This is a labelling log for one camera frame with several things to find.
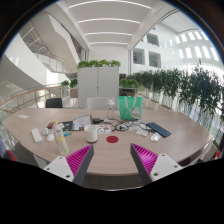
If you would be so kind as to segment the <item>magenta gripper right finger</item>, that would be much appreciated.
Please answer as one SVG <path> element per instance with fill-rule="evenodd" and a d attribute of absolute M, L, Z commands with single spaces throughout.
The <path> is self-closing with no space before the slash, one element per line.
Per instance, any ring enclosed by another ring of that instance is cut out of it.
<path fill-rule="evenodd" d="M 135 162 L 143 185 L 159 180 L 182 169 L 167 154 L 159 154 L 132 143 L 130 153 Z"/>

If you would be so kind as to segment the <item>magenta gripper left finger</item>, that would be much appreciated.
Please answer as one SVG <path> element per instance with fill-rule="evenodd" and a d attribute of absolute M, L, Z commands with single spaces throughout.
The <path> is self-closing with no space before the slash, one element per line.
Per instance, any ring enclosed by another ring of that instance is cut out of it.
<path fill-rule="evenodd" d="M 93 155 L 94 147 L 90 144 L 67 157 L 58 156 L 44 170 L 81 186 Z"/>

